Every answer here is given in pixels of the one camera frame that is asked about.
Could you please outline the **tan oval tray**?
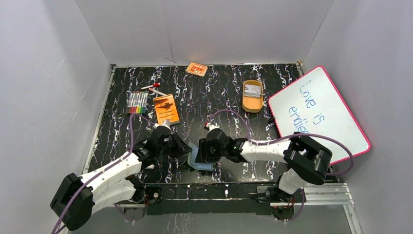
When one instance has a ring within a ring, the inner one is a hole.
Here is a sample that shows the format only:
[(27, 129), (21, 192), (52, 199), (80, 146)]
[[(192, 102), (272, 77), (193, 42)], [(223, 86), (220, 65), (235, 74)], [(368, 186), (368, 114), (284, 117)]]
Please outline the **tan oval tray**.
[(243, 83), (242, 107), (249, 113), (257, 113), (263, 107), (263, 84), (257, 80)]

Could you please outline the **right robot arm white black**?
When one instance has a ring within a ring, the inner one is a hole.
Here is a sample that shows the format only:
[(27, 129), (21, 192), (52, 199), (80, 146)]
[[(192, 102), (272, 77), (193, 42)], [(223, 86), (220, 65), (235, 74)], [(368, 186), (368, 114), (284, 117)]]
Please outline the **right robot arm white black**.
[(220, 128), (209, 128), (205, 138), (199, 140), (196, 163), (215, 163), (225, 157), (241, 163), (274, 161), (287, 164), (288, 171), (277, 180), (275, 198), (288, 201), (305, 185), (322, 185), (333, 154), (305, 133), (296, 132), (287, 139), (273, 142), (250, 141), (247, 138), (233, 139)]

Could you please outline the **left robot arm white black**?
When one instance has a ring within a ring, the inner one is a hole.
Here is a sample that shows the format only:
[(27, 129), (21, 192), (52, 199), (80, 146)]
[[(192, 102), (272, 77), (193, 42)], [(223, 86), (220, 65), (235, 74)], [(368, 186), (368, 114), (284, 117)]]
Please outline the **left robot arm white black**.
[(147, 139), (133, 143), (119, 159), (83, 175), (65, 176), (50, 207), (59, 217), (58, 223), (75, 231), (103, 208), (125, 200), (147, 200), (146, 186), (135, 174), (153, 167), (157, 157), (190, 152), (192, 148), (170, 127), (156, 125)]

